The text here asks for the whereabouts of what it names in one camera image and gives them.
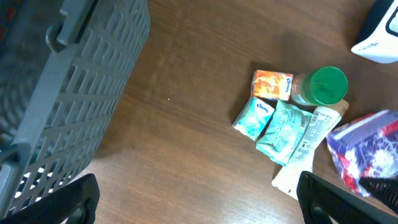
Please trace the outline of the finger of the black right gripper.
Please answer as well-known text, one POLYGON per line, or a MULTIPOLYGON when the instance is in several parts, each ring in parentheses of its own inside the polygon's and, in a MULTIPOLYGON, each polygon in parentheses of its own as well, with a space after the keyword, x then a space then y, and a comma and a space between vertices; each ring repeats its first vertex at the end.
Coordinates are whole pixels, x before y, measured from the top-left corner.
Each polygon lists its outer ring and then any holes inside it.
POLYGON ((374 198, 378 199, 397 213, 398 182, 397 179, 362 177, 359 184, 374 198))

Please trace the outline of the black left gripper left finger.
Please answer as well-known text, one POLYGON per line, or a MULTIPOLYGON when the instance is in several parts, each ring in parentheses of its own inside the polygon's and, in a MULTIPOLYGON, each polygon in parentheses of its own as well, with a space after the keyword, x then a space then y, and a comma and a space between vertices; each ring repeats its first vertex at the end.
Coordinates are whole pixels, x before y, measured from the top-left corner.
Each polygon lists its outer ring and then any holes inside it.
POLYGON ((27 208, 1 220, 1 224, 95 222, 100 189, 94 174, 86 174, 27 208))

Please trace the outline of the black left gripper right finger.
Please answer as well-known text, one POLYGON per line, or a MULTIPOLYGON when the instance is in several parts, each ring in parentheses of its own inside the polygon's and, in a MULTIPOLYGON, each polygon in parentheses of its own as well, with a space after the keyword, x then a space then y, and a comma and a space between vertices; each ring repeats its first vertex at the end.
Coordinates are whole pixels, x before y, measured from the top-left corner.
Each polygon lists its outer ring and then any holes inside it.
POLYGON ((300 175, 297 197, 305 223, 397 223, 397 217, 308 171, 300 175))

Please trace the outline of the red purple package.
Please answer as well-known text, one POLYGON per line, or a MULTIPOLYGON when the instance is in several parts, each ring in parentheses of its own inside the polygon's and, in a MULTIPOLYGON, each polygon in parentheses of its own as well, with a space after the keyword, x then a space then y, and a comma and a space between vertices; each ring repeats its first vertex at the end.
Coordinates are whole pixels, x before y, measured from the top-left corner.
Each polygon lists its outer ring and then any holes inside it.
POLYGON ((337 173, 355 194, 371 194, 359 184, 362 177, 397 177, 397 111, 382 110, 346 123, 327 137, 337 173))

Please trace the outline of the teal snack pouch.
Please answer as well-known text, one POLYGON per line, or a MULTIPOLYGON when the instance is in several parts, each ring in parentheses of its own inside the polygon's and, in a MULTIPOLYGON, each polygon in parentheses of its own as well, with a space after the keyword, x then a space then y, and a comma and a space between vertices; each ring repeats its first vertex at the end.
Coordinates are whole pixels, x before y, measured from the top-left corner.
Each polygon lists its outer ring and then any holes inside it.
POLYGON ((265 134, 256 143, 256 149, 276 164, 286 166, 312 116, 311 112, 278 101, 265 134))

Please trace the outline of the white cream tube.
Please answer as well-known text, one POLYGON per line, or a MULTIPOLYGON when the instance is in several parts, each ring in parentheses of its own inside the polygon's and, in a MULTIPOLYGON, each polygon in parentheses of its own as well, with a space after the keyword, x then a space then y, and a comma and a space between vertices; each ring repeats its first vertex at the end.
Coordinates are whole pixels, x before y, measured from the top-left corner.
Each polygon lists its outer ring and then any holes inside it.
POLYGON ((272 180, 272 186, 297 199, 297 186, 303 171, 313 171, 315 151, 328 133, 341 121, 349 103, 341 100, 330 106, 315 108, 302 139, 294 149, 286 166, 272 180))

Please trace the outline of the teal Kleenex tissue pack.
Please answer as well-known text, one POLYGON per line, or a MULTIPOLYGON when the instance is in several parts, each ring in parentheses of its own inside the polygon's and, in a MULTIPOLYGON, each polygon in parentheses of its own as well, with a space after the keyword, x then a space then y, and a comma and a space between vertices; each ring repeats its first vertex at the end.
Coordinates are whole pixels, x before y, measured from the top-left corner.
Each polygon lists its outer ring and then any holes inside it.
POLYGON ((251 96, 233 123, 233 128, 256 141, 274 113, 274 108, 262 99, 251 96))

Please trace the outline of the green lid jar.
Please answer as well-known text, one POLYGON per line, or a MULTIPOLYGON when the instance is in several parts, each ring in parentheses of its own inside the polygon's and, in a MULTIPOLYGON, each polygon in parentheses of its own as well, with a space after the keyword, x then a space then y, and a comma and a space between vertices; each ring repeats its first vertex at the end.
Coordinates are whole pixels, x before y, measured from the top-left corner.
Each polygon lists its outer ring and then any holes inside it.
POLYGON ((290 98, 299 105, 334 105, 348 92, 348 80, 337 67, 327 66, 294 76, 290 98))

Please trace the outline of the orange Kleenex tissue pack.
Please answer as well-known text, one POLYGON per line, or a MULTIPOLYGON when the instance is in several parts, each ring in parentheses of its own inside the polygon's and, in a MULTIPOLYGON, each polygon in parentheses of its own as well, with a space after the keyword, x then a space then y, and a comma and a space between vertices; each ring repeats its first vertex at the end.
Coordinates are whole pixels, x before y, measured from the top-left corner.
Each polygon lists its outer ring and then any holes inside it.
POLYGON ((289 101, 294 75, 291 73, 256 70, 253 75, 251 94, 268 100, 289 101))

